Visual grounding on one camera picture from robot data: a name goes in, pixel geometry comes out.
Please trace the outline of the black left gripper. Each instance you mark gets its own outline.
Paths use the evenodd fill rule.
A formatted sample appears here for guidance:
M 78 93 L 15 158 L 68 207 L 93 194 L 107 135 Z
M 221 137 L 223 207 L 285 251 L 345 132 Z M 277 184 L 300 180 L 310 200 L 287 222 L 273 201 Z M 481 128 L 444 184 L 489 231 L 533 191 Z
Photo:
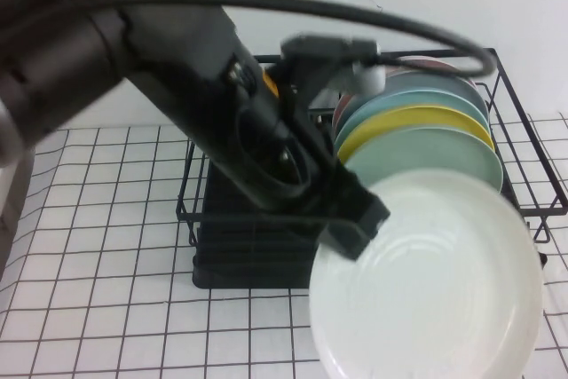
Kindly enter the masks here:
M 345 61 L 279 61 L 268 67 L 284 98 L 284 117 L 309 158 L 310 188 L 298 214 L 321 217 L 319 244 L 349 260 L 357 260 L 390 211 L 337 159 L 331 130 L 316 125 L 310 104 L 350 66 Z

